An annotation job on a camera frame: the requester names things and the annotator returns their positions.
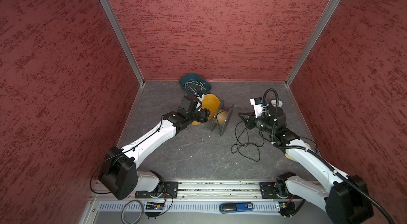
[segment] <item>red wall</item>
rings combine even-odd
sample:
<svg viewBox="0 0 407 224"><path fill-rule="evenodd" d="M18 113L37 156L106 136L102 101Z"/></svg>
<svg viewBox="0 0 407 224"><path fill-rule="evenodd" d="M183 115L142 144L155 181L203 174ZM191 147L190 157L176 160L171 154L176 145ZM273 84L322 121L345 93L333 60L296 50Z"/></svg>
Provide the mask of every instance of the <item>red wall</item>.
<svg viewBox="0 0 407 224"><path fill-rule="evenodd" d="M285 80L328 0L110 0L146 79Z"/></svg>
<svg viewBox="0 0 407 224"><path fill-rule="evenodd" d="M407 219L407 0L342 0L291 87L322 156ZM386 223L375 210L373 221Z"/></svg>
<svg viewBox="0 0 407 224"><path fill-rule="evenodd" d="M99 0L0 8L0 222L75 224L137 80Z"/></svg>

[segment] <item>brown spool core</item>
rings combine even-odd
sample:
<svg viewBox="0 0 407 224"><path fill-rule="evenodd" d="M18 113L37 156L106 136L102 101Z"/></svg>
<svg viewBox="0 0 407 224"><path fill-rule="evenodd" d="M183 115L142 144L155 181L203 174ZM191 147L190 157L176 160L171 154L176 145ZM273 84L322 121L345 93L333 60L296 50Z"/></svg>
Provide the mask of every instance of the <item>brown spool core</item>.
<svg viewBox="0 0 407 224"><path fill-rule="evenodd" d="M228 111L219 109L219 113L218 113L217 117L216 118L214 117L215 123L219 123L219 125L223 126L225 124L228 113L229 113Z"/></svg>

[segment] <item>blue tool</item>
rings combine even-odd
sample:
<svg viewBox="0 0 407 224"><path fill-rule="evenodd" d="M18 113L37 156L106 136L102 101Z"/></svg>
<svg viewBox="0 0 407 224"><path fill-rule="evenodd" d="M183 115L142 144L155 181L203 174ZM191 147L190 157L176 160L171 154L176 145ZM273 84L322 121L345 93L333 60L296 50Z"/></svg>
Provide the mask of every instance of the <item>blue tool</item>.
<svg viewBox="0 0 407 224"><path fill-rule="evenodd" d="M226 203L219 206L221 213L238 213L253 211L253 204L250 202L246 203Z"/></svg>

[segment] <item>yellow container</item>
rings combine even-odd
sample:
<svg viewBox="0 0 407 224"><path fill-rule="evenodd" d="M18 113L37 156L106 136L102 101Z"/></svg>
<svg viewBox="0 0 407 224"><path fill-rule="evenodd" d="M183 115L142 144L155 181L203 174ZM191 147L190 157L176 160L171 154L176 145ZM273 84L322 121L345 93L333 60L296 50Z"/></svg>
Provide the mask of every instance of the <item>yellow container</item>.
<svg viewBox="0 0 407 224"><path fill-rule="evenodd" d="M219 105L221 104L220 100L214 94L206 94L204 100L202 100L202 108L209 109L210 115L208 120L211 120L218 110ZM192 125L201 124L200 122L193 121Z"/></svg>

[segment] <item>teal basket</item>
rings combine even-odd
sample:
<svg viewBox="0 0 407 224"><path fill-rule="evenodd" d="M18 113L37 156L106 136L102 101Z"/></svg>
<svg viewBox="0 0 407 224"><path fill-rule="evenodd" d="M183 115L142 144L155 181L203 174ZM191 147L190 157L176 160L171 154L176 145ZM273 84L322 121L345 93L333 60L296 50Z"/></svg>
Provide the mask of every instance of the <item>teal basket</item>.
<svg viewBox="0 0 407 224"><path fill-rule="evenodd" d="M188 73L183 76L178 82L180 83L181 89L184 92L188 92L192 95L199 95L200 93L210 93L210 84L196 73Z"/></svg>

